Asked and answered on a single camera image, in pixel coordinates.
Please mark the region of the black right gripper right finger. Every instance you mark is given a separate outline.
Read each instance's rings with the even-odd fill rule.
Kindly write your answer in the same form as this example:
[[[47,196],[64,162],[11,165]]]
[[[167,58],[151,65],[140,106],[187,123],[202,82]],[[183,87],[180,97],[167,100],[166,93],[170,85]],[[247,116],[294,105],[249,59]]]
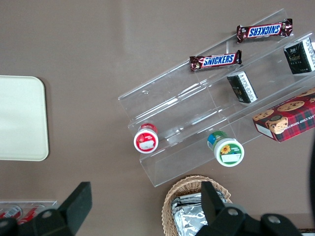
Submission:
[[[264,214],[255,220],[239,208],[225,206],[214,186],[201,183],[201,205],[208,224],[198,236],[300,236],[302,233],[286,217],[279,214]]]

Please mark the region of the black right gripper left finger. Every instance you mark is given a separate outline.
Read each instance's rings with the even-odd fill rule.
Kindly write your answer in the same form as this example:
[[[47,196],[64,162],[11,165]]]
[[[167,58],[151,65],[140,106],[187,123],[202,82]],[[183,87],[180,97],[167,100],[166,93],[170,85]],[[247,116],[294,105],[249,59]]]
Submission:
[[[2,236],[74,236],[92,209],[92,187],[81,182],[57,209],[47,209],[19,225],[14,218],[0,220]]]

